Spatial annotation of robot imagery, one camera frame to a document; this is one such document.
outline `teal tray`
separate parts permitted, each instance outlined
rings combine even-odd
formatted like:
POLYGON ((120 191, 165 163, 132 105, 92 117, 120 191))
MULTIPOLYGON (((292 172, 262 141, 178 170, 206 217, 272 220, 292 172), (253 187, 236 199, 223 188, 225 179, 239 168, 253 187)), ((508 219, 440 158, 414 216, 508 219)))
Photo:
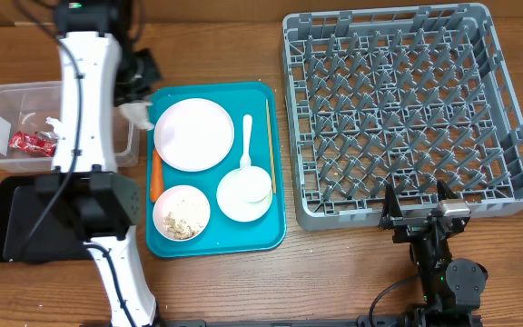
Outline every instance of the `teal tray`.
MULTIPOLYGON (((149 119, 156 124, 167 108, 189 98, 214 101, 227 111, 235 128, 233 146, 220 163, 203 172, 186 173, 163 163, 165 190, 176 185, 191 185, 200 189, 209 199, 211 219, 205 230, 190 241, 167 240, 154 226, 154 204, 147 195, 146 244, 155 255, 163 258, 271 250, 277 247, 286 234, 286 211, 281 176, 280 139, 273 92, 266 84, 259 82, 166 87, 153 95, 149 119), (270 210, 262 218, 251 223, 237 223, 225 216, 219 209, 215 197, 217 185, 224 175, 239 167, 243 149, 242 123, 245 114, 253 117, 250 146, 252 164, 260 166, 271 174, 266 100, 270 104, 271 143, 277 191, 271 201, 270 210)), ((153 131, 147 134, 147 144, 146 193, 148 194, 153 169, 153 131)))

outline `carrot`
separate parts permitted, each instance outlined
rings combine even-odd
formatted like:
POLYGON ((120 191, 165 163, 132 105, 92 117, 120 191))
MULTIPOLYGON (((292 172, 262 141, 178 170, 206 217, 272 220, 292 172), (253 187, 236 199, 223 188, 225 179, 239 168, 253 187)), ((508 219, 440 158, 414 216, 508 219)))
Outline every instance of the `carrot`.
POLYGON ((164 192, 163 165, 161 157, 153 149, 153 171, 151 172, 151 201, 155 203, 164 192))

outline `clear plastic container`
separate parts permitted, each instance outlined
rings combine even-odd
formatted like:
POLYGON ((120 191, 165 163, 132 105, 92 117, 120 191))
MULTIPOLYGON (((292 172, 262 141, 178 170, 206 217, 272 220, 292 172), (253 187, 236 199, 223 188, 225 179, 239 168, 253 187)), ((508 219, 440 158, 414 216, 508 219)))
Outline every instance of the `clear plastic container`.
MULTIPOLYGON (((35 134, 51 132, 47 117, 60 117, 62 82, 39 82, 0 85, 0 168, 12 173, 46 172, 52 158, 36 157, 7 145, 18 131, 35 134)), ((138 164, 140 131, 113 111, 113 144, 119 167, 138 164), (117 133, 128 126, 128 134, 117 133)))

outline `dish rack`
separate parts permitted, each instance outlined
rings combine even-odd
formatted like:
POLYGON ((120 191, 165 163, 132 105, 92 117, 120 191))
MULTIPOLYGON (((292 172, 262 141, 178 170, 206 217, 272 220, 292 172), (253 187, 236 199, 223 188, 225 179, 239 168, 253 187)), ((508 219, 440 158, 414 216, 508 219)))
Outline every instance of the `dish rack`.
POLYGON ((302 228, 376 225, 388 183, 406 217, 438 179, 472 217, 523 209, 523 119, 484 5, 293 14, 283 32, 302 228))

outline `plastic crate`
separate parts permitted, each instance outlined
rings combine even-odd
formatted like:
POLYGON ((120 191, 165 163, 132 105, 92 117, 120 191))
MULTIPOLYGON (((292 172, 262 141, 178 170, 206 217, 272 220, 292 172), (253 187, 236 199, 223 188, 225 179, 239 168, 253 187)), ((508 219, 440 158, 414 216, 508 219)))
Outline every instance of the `plastic crate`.
MULTIPOLYGON (((7 144, 17 131, 30 134, 52 131, 45 119, 59 118, 61 103, 62 82, 0 85, 0 168, 12 173, 52 170, 52 158, 25 154, 9 149, 7 144)), ((139 129, 114 110, 113 145, 119 167, 138 164, 139 143, 139 129)))
POLYGON ((426 214, 439 178, 473 217, 523 209, 523 119, 484 5, 294 14, 283 31, 302 228, 376 225, 388 183, 426 214))

